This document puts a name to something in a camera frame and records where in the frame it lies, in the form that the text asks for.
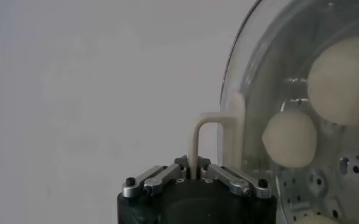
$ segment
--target transparent plastic container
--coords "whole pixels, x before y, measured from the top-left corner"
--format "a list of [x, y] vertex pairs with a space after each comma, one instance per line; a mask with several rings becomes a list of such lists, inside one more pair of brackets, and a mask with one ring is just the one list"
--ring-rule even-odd
[[[279, 222], [321, 214], [339, 223], [359, 222], [359, 127], [331, 123], [313, 109], [307, 77], [328, 47], [359, 37], [359, 0], [262, 0], [244, 20], [232, 48], [221, 90], [221, 112], [240, 92], [246, 101], [241, 168], [267, 176], [279, 196]], [[314, 160], [288, 169], [274, 163], [262, 134], [276, 113], [294, 108], [318, 131]], [[222, 129], [218, 131], [222, 163]]]

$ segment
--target gray background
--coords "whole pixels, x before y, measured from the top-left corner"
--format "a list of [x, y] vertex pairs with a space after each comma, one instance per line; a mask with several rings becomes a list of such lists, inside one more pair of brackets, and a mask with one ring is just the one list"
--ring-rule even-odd
[[253, 2], [0, 0], [0, 223], [116, 223], [125, 177], [184, 155], [218, 110]]

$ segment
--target white ball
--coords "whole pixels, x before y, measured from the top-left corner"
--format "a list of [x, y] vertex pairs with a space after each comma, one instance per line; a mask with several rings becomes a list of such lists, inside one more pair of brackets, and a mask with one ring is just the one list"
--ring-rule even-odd
[[271, 118], [262, 140], [267, 153], [277, 164], [289, 168], [305, 167], [315, 157], [317, 131], [306, 114], [284, 111]]
[[324, 119], [359, 126], [359, 38], [326, 49], [308, 76], [309, 101]]
[[330, 218], [322, 215], [311, 215], [300, 219], [297, 224], [339, 224]]

